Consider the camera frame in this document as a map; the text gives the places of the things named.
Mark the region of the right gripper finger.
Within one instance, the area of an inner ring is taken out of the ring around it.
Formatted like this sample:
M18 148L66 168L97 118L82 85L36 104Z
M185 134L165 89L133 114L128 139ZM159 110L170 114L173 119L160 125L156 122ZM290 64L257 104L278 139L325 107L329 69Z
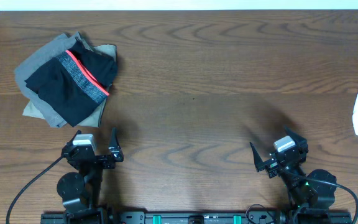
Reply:
M259 153L257 152L255 146L252 142L249 143L252 149L252 154L254 158L254 165L257 172L263 171L265 169L265 162L260 157Z
M294 140L294 142L297 146L306 146L307 145L307 140L304 137L295 133L287 126L284 126L284 130L285 130L285 133L287 134L287 136L290 136Z

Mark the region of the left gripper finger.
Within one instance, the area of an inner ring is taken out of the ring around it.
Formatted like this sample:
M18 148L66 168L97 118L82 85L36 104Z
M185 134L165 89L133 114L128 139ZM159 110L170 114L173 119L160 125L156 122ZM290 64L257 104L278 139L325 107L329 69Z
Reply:
M116 128L113 128L111 131L108 149L116 162L122 162L124 160L124 154L117 138Z
M71 146L73 144L73 140L76 138L77 135L81 134L80 130L77 130L77 132L74 134L74 136L66 143L66 146Z

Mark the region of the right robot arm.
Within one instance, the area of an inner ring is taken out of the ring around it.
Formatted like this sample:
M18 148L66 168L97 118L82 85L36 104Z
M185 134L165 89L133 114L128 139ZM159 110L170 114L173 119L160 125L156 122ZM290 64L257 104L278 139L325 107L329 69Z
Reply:
M286 136L275 141L270 159L264 161L250 143L257 172L266 171L269 178L279 177L287 188L290 213L322 213L335 202L337 178L324 169L305 174L301 165L306 161L308 141L288 127Z

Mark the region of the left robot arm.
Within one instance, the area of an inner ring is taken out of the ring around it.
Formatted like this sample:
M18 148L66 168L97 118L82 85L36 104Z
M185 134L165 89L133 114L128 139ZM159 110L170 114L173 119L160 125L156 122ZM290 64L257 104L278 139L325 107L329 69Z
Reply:
M114 169L124 160L117 140L117 130L111 132L109 153L96 154L96 143L92 134L81 131L73 136L62 149L62 156L76 169L63 175L57 184L57 192L65 207L65 223L109 223L109 211L99 205L103 171Z

